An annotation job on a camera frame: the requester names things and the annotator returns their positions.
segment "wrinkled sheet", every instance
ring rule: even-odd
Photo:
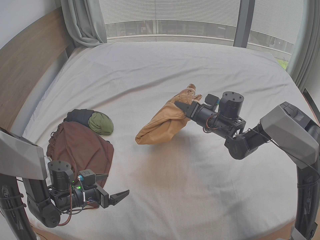
[[[241,240],[262,237],[294,220],[296,166],[272,143],[234,160],[224,139],[204,134],[190,121],[170,142],[137,145],[139,130],[190,83],[203,95],[202,103],[208,93],[242,94],[240,116],[246,128],[283,101],[314,118],[269,53],[187,42],[78,49],[46,91],[23,136],[46,150],[67,112],[107,114],[114,132],[103,138],[113,144],[114,156],[104,189],[109,194],[130,189],[130,195],[116,206],[82,211],[56,228],[46,228],[26,209],[30,222],[64,239]]]

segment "headboard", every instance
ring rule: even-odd
[[[0,126],[10,130],[28,95],[71,44],[61,7],[46,14],[0,50]]]

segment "orange-brown fabric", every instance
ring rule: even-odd
[[[137,134],[135,141],[138,144],[159,144],[168,142],[189,121],[185,113],[174,105],[175,101],[191,104],[193,100],[201,100],[202,95],[196,95],[196,87],[190,84],[167,103],[155,114],[151,121]]]
[[[51,134],[46,155],[52,160],[68,162],[75,182],[79,171],[91,169],[95,174],[108,174],[114,148],[110,142],[78,122],[63,122]],[[103,187],[107,179],[98,184]]]

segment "white bed sheet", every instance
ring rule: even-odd
[[[109,194],[130,189],[130,195],[116,206],[85,210],[53,229],[26,209],[30,222],[79,240],[255,239],[291,222],[297,204],[296,167],[272,143],[234,160],[224,139],[188,122],[168,143],[136,144],[139,130],[190,83],[203,95],[202,102],[208,93],[242,94],[246,127],[254,127],[283,101],[314,118],[294,82],[268,53],[186,42],[78,49],[23,136],[46,152],[51,132],[67,112],[86,108],[109,115],[114,132],[103,138],[113,144],[114,156],[104,189]]]

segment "gray-green curtain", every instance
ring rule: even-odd
[[[66,28],[78,46],[98,46],[107,42],[99,0],[61,0]]]
[[[294,51],[287,66],[300,91],[317,57],[320,44],[320,0],[303,0],[303,15]]]

